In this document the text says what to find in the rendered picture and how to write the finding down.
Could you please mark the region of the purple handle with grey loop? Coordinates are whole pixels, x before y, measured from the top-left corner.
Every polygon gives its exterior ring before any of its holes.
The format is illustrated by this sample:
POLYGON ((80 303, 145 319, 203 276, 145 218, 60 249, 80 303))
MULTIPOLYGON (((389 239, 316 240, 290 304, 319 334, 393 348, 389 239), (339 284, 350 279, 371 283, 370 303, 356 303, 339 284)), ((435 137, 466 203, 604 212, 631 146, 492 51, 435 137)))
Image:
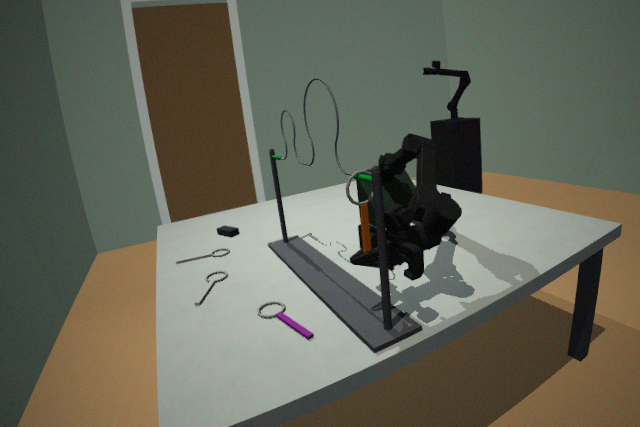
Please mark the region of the purple handle with grey loop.
POLYGON ((289 327, 291 327, 293 330, 295 330, 297 333, 303 335, 305 338, 307 338, 308 340, 313 336, 313 334, 308 331, 305 327, 303 327, 301 324, 296 323, 294 320, 292 320, 291 318, 289 318, 287 315, 285 315, 284 313, 282 313, 283 311, 285 311, 285 305, 280 302, 280 301, 271 301, 271 302, 267 302, 263 305, 261 305, 258 309, 257 309, 257 314, 261 317, 264 318, 273 318, 276 317, 277 319, 279 319, 280 321, 284 322, 285 324, 287 324, 289 327), (282 310, 280 310, 279 312, 273 314, 273 315, 262 315, 260 313, 260 310, 263 306, 267 306, 270 304, 280 304, 282 306, 282 310))

